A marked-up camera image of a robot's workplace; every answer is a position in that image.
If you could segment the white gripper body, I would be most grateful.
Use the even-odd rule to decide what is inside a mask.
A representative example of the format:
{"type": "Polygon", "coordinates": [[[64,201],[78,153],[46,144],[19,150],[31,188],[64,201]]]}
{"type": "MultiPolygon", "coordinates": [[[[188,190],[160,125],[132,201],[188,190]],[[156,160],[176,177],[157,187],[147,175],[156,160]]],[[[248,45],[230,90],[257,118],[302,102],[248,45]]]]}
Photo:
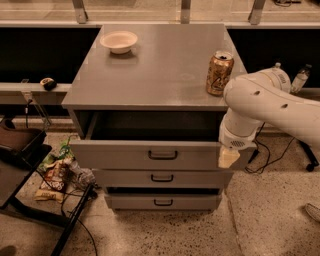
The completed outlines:
{"type": "Polygon", "coordinates": [[[261,121],[228,111],[220,124],[219,142],[228,149],[244,150],[253,146],[261,121]]]}

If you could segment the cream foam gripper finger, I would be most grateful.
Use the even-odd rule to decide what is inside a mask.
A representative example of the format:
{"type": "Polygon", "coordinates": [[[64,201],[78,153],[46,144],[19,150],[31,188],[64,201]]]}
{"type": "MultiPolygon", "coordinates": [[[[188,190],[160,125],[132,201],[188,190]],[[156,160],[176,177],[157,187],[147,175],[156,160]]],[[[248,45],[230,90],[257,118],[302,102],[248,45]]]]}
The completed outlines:
{"type": "Polygon", "coordinates": [[[239,158],[240,153],[238,150],[229,149],[222,145],[219,151],[218,166],[220,168],[229,168],[239,158]]]}

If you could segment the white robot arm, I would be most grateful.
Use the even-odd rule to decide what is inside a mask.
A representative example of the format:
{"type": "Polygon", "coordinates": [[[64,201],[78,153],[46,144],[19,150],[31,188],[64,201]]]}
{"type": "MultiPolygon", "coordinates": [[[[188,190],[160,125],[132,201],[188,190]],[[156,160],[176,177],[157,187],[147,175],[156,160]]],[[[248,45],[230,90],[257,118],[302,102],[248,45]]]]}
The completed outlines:
{"type": "Polygon", "coordinates": [[[228,106],[219,130],[218,166],[231,167],[253,145],[258,127],[270,124],[311,147],[320,146],[320,102],[290,93],[290,79],[278,67],[239,75],[223,93],[228,106]]]}

